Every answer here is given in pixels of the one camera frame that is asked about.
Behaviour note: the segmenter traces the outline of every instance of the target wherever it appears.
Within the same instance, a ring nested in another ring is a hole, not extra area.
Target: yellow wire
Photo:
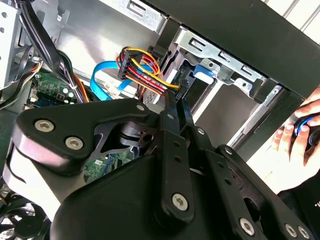
[[[143,66],[141,66],[134,58],[131,58],[132,62],[142,71],[144,71],[146,74],[148,74],[149,76],[157,79],[160,83],[162,83],[163,85],[166,85],[167,87],[171,87],[174,89],[178,89],[179,86],[177,85],[172,85],[170,83],[167,83],[165,81],[163,81],[161,78],[157,77],[156,75],[152,74],[151,72],[149,72],[148,70],[146,70]]]
[[[141,48],[137,48],[137,47],[129,47],[129,48],[127,48],[126,50],[139,51],[139,52],[144,53],[145,55],[148,55],[148,56],[154,61],[154,63],[155,63],[156,66],[157,66],[157,72],[156,72],[154,75],[158,75],[158,74],[160,73],[160,66],[159,66],[159,64],[157,63],[157,61],[156,61],[156,59],[154,58],[154,56],[152,56],[151,53],[149,53],[149,52],[147,52],[147,51],[145,51],[145,50],[143,50],[143,49],[141,49]]]
[[[143,87],[145,87],[145,88],[149,89],[150,91],[154,92],[155,94],[161,95],[161,93],[160,93],[160,92],[158,92],[158,91],[156,91],[156,90],[152,89],[151,87],[147,86],[147,85],[146,85],[146,84],[144,84],[142,81],[138,81],[138,80],[136,80],[135,78],[133,78],[133,77],[129,76],[128,74],[126,74],[126,75],[125,75],[125,77],[126,77],[127,79],[130,79],[130,80],[132,80],[132,81],[136,82],[137,84],[140,84],[141,86],[143,86]]]

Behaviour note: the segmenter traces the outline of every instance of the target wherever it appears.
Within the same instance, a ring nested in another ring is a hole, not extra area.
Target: blue object
[[[301,130],[301,127],[302,127],[303,125],[306,125],[308,121],[310,121],[311,119],[314,119],[315,117],[317,117],[317,116],[312,116],[312,117],[309,117],[309,118],[307,118],[306,120],[304,120],[304,121],[298,126],[298,128],[297,128],[297,130],[296,130],[296,135],[299,134],[299,132],[300,132],[300,130]]]
[[[193,76],[209,85],[214,82],[214,78],[216,77],[213,71],[206,69],[200,64],[197,64],[195,66],[195,69],[193,71]]]
[[[148,65],[143,65],[143,67],[145,69],[147,69],[148,71],[151,71],[151,68]],[[100,99],[101,101],[105,101],[105,100],[112,100],[112,98],[110,97],[110,95],[108,93],[106,93],[96,82],[95,79],[95,75],[96,72],[102,70],[102,69],[117,69],[117,63],[116,61],[103,61],[100,62],[97,66],[95,66],[92,76],[91,76],[91,80],[90,80],[90,88],[92,90],[92,92],[98,97],[98,99]],[[122,92],[130,83],[132,82],[132,80],[130,79],[125,79],[117,88],[117,90],[119,90],[120,92]]]

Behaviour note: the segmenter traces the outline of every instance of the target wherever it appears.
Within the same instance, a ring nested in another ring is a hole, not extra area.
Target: red wire
[[[157,72],[159,69],[158,69],[158,65],[152,60],[152,58],[151,57],[149,57],[149,56],[146,56],[146,55],[143,55],[143,58],[144,59],[147,59],[149,62],[151,62],[152,63],[152,66],[155,68],[155,72]]]
[[[164,89],[163,87],[160,87],[159,85],[155,84],[154,82],[152,82],[152,81],[144,78],[144,77],[141,76],[140,74],[138,74],[138,73],[136,72],[136,70],[134,70],[132,67],[129,67],[128,69],[129,69],[134,75],[136,75],[138,78],[140,78],[141,80],[143,80],[143,81],[147,82],[148,84],[152,85],[152,86],[155,87],[156,89],[158,89],[158,90],[160,90],[160,91],[162,91],[162,92],[165,91],[165,89]]]

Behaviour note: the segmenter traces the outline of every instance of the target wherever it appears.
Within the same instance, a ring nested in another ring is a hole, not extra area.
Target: finger
[[[307,105],[311,102],[320,99],[320,87],[313,91],[313,93],[302,103],[301,106]]]
[[[305,151],[308,144],[308,137],[309,127],[304,125],[301,127],[300,132],[293,143],[290,154],[290,163],[298,167],[304,166]]]
[[[309,174],[309,177],[313,177],[317,174],[320,169],[320,144],[318,144],[313,154],[309,157],[308,161],[306,162],[305,169]]]
[[[297,111],[295,111],[295,115],[298,118],[315,114],[320,112],[320,99],[309,103],[308,105],[300,107]]]
[[[308,125],[310,127],[319,126],[320,125],[320,116],[315,116],[310,121],[308,121]]]
[[[275,132],[275,135],[274,135],[274,138],[273,138],[273,141],[272,141],[272,144],[271,144],[271,147],[272,147],[273,150],[278,151],[279,143],[280,143],[280,140],[281,140],[281,137],[282,137],[283,133],[284,133],[284,131],[281,130],[281,129],[278,129]]]
[[[279,148],[278,148],[279,152],[285,152],[289,154],[289,149],[291,146],[291,137],[293,132],[294,132],[294,125],[291,123],[286,124],[283,135],[279,143]]]

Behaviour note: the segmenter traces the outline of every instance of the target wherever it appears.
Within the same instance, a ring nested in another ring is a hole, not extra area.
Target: wire bundle
[[[148,71],[134,58],[131,58],[132,63],[129,65],[129,72],[125,74],[125,77],[142,86],[142,89],[139,89],[139,87],[137,89],[138,99],[141,99],[146,89],[158,95],[162,95],[162,93],[165,91],[165,88],[172,90],[176,90],[179,88],[179,86],[167,83],[158,77],[158,75],[160,74],[159,64],[149,52],[140,48],[124,47],[119,56],[116,58],[116,64],[118,68],[120,68],[124,61],[126,51],[130,50],[143,53],[141,61],[152,70],[152,72]]]
[[[0,103],[0,110],[14,104],[18,98],[21,96],[22,92],[26,88],[28,82],[40,71],[42,68],[43,61],[38,63],[35,68],[32,68],[29,73],[23,75],[18,81],[18,86],[11,97],[9,97],[4,102]]]
[[[68,56],[58,51],[48,33],[39,21],[29,0],[12,0],[21,10],[20,22],[32,45],[51,71],[74,91],[79,103],[89,102],[86,90],[79,78],[73,73]]]

